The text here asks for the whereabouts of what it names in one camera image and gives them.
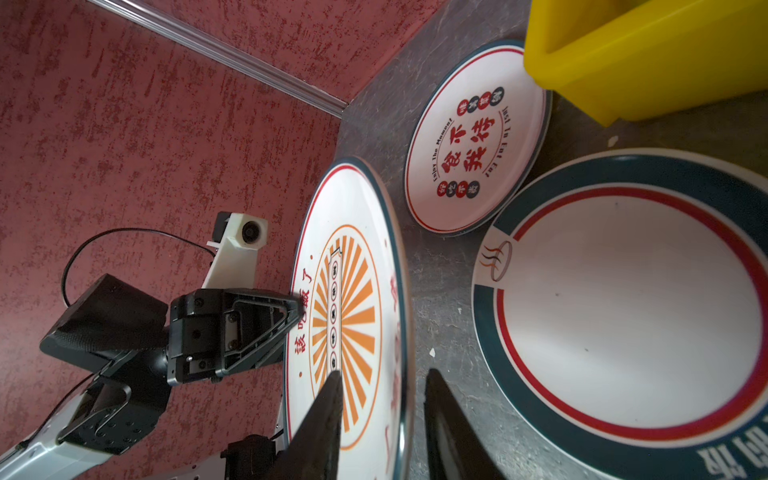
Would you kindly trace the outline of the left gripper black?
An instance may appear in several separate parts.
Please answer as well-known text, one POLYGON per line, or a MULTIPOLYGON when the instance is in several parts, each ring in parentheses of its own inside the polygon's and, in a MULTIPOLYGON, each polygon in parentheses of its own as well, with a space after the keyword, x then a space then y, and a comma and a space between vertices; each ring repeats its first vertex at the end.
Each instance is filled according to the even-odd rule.
POLYGON ((105 274, 40 341, 40 350, 101 381, 177 386, 281 359, 303 301, 254 289, 198 289, 171 303, 105 274))

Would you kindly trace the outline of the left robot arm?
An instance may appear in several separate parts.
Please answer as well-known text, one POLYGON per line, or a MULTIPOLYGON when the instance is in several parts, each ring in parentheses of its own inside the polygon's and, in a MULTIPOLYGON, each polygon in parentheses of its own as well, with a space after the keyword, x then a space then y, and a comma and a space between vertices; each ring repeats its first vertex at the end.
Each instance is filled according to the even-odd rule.
POLYGON ((90 371, 1 458, 4 479, 73 479, 147 437, 171 390, 278 362, 302 300, 203 288, 166 304, 104 275, 70 305, 41 350, 90 371))

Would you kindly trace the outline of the orange sunburst plate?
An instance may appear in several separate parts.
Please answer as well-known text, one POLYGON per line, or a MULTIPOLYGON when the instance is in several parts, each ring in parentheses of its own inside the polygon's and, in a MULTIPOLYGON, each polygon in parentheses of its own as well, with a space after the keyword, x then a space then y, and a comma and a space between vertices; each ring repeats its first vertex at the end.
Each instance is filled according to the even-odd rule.
POLYGON ((304 313, 286 338, 286 439, 295 437, 327 377, 338 372, 339 477, 405 478, 414 415, 407 264, 391 198, 364 160, 344 159, 321 180, 290 290, 304 313))

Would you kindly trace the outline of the green rim plate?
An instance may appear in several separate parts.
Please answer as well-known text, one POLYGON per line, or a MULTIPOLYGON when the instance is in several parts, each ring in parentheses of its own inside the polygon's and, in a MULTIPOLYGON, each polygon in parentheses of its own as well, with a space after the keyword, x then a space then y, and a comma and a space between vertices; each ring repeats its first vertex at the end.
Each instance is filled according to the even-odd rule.
POLYGON ((474 266, 482 355, 515 411, 616 479, 767 475, 767 180, 626 149, 524 187, 474 266))

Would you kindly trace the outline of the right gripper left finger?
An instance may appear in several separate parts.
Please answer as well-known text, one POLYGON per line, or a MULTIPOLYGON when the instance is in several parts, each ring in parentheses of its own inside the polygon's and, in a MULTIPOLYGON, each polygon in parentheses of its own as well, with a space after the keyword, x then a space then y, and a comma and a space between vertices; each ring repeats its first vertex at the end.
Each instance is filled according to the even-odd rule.
POLYGON ((335 370, 265 479, 336 479, 342 412, 343 381, 341 372, 335 370))

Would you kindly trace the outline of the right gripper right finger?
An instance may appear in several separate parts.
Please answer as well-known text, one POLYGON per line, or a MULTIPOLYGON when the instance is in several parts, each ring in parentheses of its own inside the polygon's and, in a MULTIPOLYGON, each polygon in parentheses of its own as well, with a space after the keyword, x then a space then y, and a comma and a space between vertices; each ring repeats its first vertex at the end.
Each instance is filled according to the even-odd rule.
POLYGON ((430 479, 505 479, 434 368, 426 376, 424 410, 430 479))

